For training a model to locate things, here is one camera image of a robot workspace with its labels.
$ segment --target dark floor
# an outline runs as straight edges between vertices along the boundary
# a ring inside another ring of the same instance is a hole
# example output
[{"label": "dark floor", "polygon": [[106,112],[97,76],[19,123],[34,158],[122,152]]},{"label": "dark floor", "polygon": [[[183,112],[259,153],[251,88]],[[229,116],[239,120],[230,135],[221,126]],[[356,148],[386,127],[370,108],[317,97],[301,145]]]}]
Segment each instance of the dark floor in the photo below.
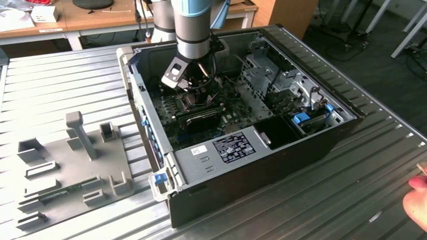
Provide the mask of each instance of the dark floor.
[{"label": "dark floor", "polygon": [[[333,0],[321,0],[321,7],[327,9],[332,2]],[[352,26],[362,7],[364,4],[361,3],[354,10],[353,19],[349,21]],[[378,8],[376,6],[370,8],[361,29],[366,30],[377,11]],[[338,22],[341,13],[342,11],[338,10],[336,23]],[[319,31],[309,31],[303,40],[376,98],[427,135],[427,111],[425,111],[427,110],[427,81],[420,79],[410,71],[408,67],[409,55],[405,52],[397,59],[390,57],[408,35],[402,32],[408,23],[409,20],[386,12],[369,36],[370,44],[366,50],[354,59],[345,62],[332,59],[326,54],[326,49],[332,45],[336,45],[330,50],[332,53],[336,53],[333,57],[345,59],[344,55],[353,55],[353,53],[346,53],[345,50],[337,49],[341,48],[341,41],[338,39],[322,34]],[[426,36],[427,34],[421,32],[413,41],[420,42]],[[409,63],[420,75],[426,75],[413,59],[410,59]]]}]

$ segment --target metal workbench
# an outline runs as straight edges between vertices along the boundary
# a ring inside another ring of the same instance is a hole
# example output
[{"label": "metal workbench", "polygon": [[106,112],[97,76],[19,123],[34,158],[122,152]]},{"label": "metal workbench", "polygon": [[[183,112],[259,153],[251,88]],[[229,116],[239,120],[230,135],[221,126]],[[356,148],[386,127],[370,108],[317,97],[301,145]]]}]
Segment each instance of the metal workbench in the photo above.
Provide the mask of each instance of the metal workbench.
[{"label": "metal workbench", "polygon": [[0,79],[0,236],[23,235],[13,220],[14,157],[21,139],[47,143],[66,138],[58,124],[71,109],[87,131],[113,121],[121,126],[137,193],[111,205],[29,235],[26,239],[426,239],[409,219],[402,199],[408,180],[426,161],[426,138],[278,27],[274,35],[337,90],[369,114],[329,156],[287,179],[253,193],[185,227],[173,229],[166,204],[157,202],[151,172],[126,97],[117,48],[15,58]]}]

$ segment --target power supply label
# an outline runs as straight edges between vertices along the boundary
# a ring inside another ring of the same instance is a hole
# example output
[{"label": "power supply label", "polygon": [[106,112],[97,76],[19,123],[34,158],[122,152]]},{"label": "power supply label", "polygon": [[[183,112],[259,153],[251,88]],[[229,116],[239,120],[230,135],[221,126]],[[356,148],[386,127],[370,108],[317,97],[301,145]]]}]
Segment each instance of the power supply label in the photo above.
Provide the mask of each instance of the power supply label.
[{"label": "power supply label", "polygon": [[222,140],[214,141],[213,143],[222,160],[227,164],[257,152],[243,132],[239,132]]}]

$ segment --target human hand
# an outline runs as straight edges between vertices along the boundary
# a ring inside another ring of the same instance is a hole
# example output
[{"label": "human hand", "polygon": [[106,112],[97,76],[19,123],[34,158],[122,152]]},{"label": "human hand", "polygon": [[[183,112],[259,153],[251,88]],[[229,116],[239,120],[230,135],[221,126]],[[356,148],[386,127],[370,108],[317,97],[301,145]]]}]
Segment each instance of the human hand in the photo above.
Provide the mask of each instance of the human hand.
[{"label": "human hand", "polygon": [[414,190],[404,198],[404,208],[409,217],[427,231],[427,176],[414,176],[408,183]]}]

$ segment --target blue latch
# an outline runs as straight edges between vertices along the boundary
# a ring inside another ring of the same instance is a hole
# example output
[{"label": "blue latch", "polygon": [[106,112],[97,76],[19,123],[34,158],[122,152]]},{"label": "blue latch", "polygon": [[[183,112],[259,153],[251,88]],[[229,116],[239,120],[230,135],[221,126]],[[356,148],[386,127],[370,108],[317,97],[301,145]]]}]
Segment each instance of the blue latch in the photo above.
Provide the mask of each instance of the blue latch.
[{"label": "blue latch", "polygon": [[307,115],[306,112],[298,113],[294,116],[294,121],[297,122],[297,124],[301,124],[302,122],[310,120],[310,116]]},{"label": "blue latch", "polygon": [[165,183],[166,181],[169,181],[169,176],[167,176],[166,173],[157,174],[154,177],[155,177],[154,184],[157,184],[157,185],[159,185],[159,184]]},{"label": "blue latch", "polygon": [[334,106],[332,104],[326,105],[326,110],[329,110],[330,112],[334,111]]}]

